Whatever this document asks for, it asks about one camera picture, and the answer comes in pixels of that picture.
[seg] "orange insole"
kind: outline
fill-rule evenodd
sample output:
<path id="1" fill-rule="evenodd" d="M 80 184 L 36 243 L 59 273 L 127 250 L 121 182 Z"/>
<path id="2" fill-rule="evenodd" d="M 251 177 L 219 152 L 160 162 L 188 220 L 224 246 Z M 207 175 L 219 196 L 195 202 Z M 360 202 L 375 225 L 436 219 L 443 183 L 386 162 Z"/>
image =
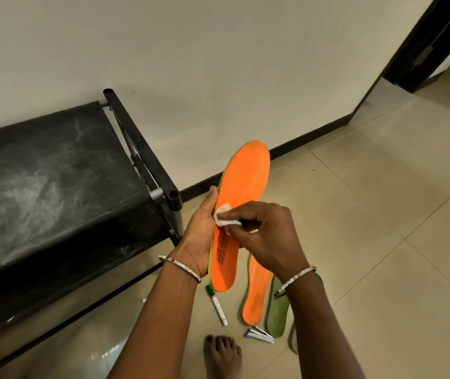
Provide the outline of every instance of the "orange insole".
<path id="1" fill-rule="evenodd" d="M 250 326 L 260 322 L 263 312 L 265 294 L 272 280 L 272 272 L 260 266 L 253 255 L 247 263 L 247 276 L 249 279 L 247 297 L 242 307 L 244 322 Z"/>
<path id="2" fill-rule="evenodd" d="M 248 142 L 228 163 L 218 186 L 216 209 L 228 203 L 236 208 L 249 201 L 258 201 L 267 185 L 270 153 L 259 141 Z M 215 291 L 232 287 L 237 272 L 239 243 L 218 226 L 209 253 L 209 277 Z"/>

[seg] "hand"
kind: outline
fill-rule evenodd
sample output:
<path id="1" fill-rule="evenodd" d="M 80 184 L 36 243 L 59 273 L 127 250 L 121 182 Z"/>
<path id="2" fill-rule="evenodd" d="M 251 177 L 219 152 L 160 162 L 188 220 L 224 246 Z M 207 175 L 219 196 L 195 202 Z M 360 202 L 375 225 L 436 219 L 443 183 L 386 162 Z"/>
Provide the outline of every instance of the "hand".
<path id="1" fill-rule="evenodd" d="M 171 253 L 172 258 L 192 269 L 201 278 L 207 274 L 209 247 L 216 227 L 211 213 L 217 200 L 218 189 L 211 186 L 209 195 L 191 217 L 181 243 Z"/>
<path id="2" fill-rule="evenodd" d="M 218 214 L 218 218 L 241 220 L 242 227 L 229 225 L 225 231 L 281 282 L 310 266 L 288 208 L 277 203 L 250 201 Z"/>

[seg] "person's left hand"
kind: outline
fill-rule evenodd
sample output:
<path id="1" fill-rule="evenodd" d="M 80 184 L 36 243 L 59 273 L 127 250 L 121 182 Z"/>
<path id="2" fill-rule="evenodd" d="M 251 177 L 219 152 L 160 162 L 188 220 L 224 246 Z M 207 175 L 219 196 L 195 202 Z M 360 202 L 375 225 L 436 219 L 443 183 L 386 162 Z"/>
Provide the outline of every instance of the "person's left hand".
<path id="1" fill-rule="evenodd" d="M 217 200 L 218 189 L 211 186 L 209 195 L 191 217 L 183 240 L 171 253 L 172 258 L 192 269 L 201 278 L 207 274 L 209 247 L 216 227 L 211 214 Z"/>

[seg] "forearm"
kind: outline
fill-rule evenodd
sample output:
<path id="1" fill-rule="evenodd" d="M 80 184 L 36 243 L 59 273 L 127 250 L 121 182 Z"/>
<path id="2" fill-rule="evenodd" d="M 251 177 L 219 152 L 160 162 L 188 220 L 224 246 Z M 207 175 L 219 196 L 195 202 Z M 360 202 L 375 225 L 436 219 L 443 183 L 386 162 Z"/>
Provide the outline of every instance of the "forearm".
<path id="1" fill-rule="evenodd" d="M 310 272 L 288 286 L 304 378 L 364 378 L 325 290 Z"/>
<path id="2" fill-rule="evenodd" d="M 178 249 L 171 254 L 178 258 Z M 177 378 L 190 326 L 197 281 L 165 262 L 108 378 Z"/>

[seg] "person's right hand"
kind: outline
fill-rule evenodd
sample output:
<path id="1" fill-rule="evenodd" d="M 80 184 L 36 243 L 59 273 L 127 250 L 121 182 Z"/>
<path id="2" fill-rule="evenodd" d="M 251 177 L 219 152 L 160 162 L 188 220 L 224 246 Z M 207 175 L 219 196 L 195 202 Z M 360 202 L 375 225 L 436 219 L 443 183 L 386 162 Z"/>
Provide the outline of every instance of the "person's right hand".
<path id="1" fill-rule="evenodd" d="M 225 231 L 281 282 L 310 266 L 288 208 L 277 203 L 250 201 L 218 214 L 218 218 L 241 221 L 242 226 L 229 225 Z"/>

